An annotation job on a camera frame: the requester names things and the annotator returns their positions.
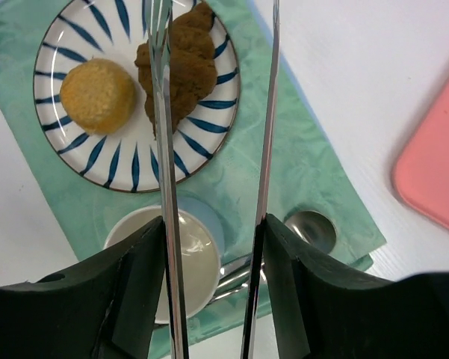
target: teal napkin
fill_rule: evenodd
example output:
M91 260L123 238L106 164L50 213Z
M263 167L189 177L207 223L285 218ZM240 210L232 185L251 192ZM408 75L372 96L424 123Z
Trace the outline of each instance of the teal napkin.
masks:
M82 260L102 249L108 232L124 215L157 203L159 193L119 193L82 179L58 158L41 132L32 93L35 55L46 29L67 2L0 3L0 108L69 243ZM270 47L245 1L209 0L209 4L223 20L237 50L241 99L227 142L208 165L178 185L178 194L198 198L216 210L226 237L225 262L250 252L252 246ZM372 263L368 253L385 243L332 147L281 71L268 212L283 219L298 208L317 210L332 219L338 232L332 255L343 263L365 270ZM190 343L241 324L245 301L243 292L190 319ZM259 315L269 312L264 287ZM153 335L150 358L168 351L169 333L163 328Z

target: tongs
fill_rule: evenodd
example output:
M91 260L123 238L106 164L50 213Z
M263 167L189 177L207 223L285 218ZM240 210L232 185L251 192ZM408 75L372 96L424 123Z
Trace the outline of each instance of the tongs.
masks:
M179 238L173 131L170 103L172 0L146 1L145 17L154 92L156 139L158 142L159 187L166 226L166 283L170 308L171 355L189 358L186 309Z
M149 35L149 53L151 57L152 84L155 100L159 185L163 203L163 219L166 225L167 234L166 279L171 318L171 354L173 358L189 358L182 279L181 243L179 238L178 208L176 203L173 133L171 129L170 36L173 21L172 0L146 1L145 16L147 32ZM258 190L253 258L251 260L249 294L241 349L241 358L243 359L253 357L259 278L264 246L264 226L269 192L273 128L276 117L279 43L279 0L274 0L273 52L270 67L269 92L267 97L267 113L261 159L261 176Z

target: plate rim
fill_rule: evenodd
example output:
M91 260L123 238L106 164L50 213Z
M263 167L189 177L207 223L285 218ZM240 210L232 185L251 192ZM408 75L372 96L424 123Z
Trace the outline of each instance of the plate rim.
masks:
M38 50L37 50L37 54L35 55L35 61L34 61L34 66L33 66L33 72L32 72L32 76L33 76L33 85L32 85L32 93L33 93L33 104L34 104L34 110L35 110L35 115L37 118L37 122L38 125L40 126L40 131L43 133L43 136L45 137L45 139L47 140L49 146L52 148L53 152L55 153L55 155L70 169L72 170L72 172L77 175L79 178L82 178L83 180L86 180L94 185L97 185L98 187L107 189L109 191L115 191L115 192L119 192L119 193L129 193L129 194L142 194L142 193L152 193L152 192L157 192L161 190L161 187L159 185L158 182L158 187L154 188L154 189L144 189L144 190L137 190L137 191L131 191L131 190L125 190L125 189L119 189L119 188L112 188L111 186L106 188L103 186L103 184L98 183L96 181L93 181L85 176L80 175L80 173L70 164L68 163L63 156L61 156L60 154L58 154L57 150L55 149L55 147L53 146L52 142L50 141L50 139L48 138L48 136L46 135L45 131L43 131L42 129L42 123L40 121L40 116L38 114L38 109L37 109L37 104L35 102L35 72L37 70L37 62L38 62L38 57L40 55L40 51L43 48L43 42L46 39L46 36L48 35L48 33L50 32L50 28L53 26L53 24L57 21L58 17L74 2L74 1L80 1L80 0L69 0L65 6L63 6L61 8L61 10L53 17L53 20L50 22L50 25L48 26L48 28L45 31L45 34L42 37L42 40L40 41L40 45L38 46ZM206 2L204 0L201 1L196 1L193 0L193 7L196 5L197 2ZM221 18L219 17L219 15L214 11L214 9L211 7L211 5L209 5L209 7L212 9L213 14L215 15L215 20L217 20L221 26L223 26L224 31L226 32L226 34L229 36L229 43L231 44L232 47L232 51L234 52L235 55L235 59L236 59L236 68L238 69L237 73L236 73L236 77L238 80L237 83L237 87L238 87L238 97L236 99L236 103L235 103L235 108L234 111L232 113L232 119L231 119L231 123L229 124L229 130L226 132L226 134L223 137L223 140L219 143L219 145L217 146L216 150L213 152L213 158L220 152L221 148L223 148L224 144L227 142L228 140L228 136L229 133L232 131L232 128L234 127L234 122L236 120L236 117L238 115L238 109L239 109L239 104L241 102L241 67L240 67L240 59L239 59L239 55L238 52L236 51L235 45L234 45L234 41L231 37L231 34L229 33L229 30L227 29L227 27L224 25L224 22L221 20ZM190 179L191 177L193 177L195 174L197 174L199 171L201 171L213 158L211 159L207 159L205 160L196 170L194 170L193 172L191 172L189 174L189 176L184 176L183 178L181 178L180 180L176 181L176 185L178 185L181 182L184 182L185 180Z

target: white plate with blue stripes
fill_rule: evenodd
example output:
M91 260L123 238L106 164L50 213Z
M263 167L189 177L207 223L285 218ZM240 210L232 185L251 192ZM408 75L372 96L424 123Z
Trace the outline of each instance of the white plate with blue stripes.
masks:
M38 50L34 100L38 120L56 153L80 176L105 188L142 192L158 189L157 144L144 111L146 93L137 82L137 47L147 41L145 0L72 0L55 18ZM196 0L173 2L176 18ZM196 173L223 144L238 108L240 76L232 41L217 16L210 31L217 84L183 119L173 136L176 181ZM120 64L139 94L130 121L112 135L88 135L60 102L67 73L91 58Z

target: brown food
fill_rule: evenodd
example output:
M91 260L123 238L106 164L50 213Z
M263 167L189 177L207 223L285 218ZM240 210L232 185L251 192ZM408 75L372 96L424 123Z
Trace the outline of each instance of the brown food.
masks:
M209 31L212 9L201 2L190 12L173 21L171 33L170 96L173 132L197 103L214 89L217 71L214 65L214 44ZM138 67L138 81L146 91L145 111L156 135L155 108L152 90L149 44L137 48L134 64Z
M136 90L120 65L94 58L66 75L60 98L66 113L86 133L108 135L128 122Z

